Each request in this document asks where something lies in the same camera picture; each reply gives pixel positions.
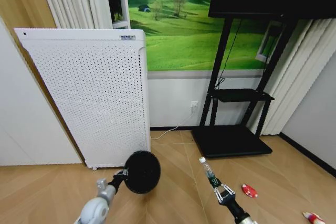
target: bottle cap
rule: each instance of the bottle cap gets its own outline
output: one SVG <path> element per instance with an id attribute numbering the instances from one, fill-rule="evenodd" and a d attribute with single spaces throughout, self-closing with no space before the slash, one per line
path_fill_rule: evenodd
<path id="1" fill-rule="evenodd" d="M 205 157 L 200 157 L 199 161 L 200 161 L 201 164 L 204 163 L 205 162 Z"/>

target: stand base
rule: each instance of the stand base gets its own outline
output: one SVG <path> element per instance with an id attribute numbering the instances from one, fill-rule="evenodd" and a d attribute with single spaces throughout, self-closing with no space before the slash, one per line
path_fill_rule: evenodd
<path id="1" fill-rule="evenodd" d="M 269 154 L 272 149 L 242 125 L 200 126 L 192 130 L 205 157 Z"/>

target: power outlet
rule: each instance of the power outlet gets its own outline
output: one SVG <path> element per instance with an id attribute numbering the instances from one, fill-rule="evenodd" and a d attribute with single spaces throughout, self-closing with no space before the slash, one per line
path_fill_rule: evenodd
<path id="1" fill-rule="evenodd" d="M 192 101 L 190 104 L 191 112 L 196 112 L 198 106 L 198 101 Z"/>

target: white air purifier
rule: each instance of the white air purifier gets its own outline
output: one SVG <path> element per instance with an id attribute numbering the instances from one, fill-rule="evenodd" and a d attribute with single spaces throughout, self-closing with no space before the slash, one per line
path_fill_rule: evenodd
<path id="1" fill-rule="evenodd" d="M 133 152 L 150 151 L 142 30 L 15 31 L 88 167 L 123 166 Z"/>

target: black metal stand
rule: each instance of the black metal stand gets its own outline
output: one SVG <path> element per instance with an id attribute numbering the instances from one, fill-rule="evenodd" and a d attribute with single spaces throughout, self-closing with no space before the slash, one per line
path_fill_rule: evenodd
<path id="1" fill-rule="evenodd" d="M 193 130 L 193 136 L 206 157 L 226 157 L 241 155 L 268 154 L 272 152 L 264 142 L 260 140 L 260 134 L 266 119 L 268 108 L 274 98 L 264 92 L 264 88 L 269 81 L 272 72 L 278 63 L 281 54 L 294 31 L 297 20 L 286 22 L 285 29 L 279 38 L 279 42 L 271 56 L 271 60 L 260 80 L 256 90 L 253 89 L 215 89 L 216 81 L 221 67 L 225 47 L 230 33 L 233 18 L 225 19 L 222 34 L 220 36 L 216 59 L 206 95 L 203 113 L 200 125 Z M 211 99 L 213 107 L 211 112 L 210 126 L 205 126 Z M 249 101 L 249 107 L 239 125 L 215 126 L 218 100 L 221 102 L 243 102 Z M 250 119 L 252 112 L 258 101 L 264 101 L 263 111 L 261 113 L 256 134 L 253 134 L 246 124 Z"/>

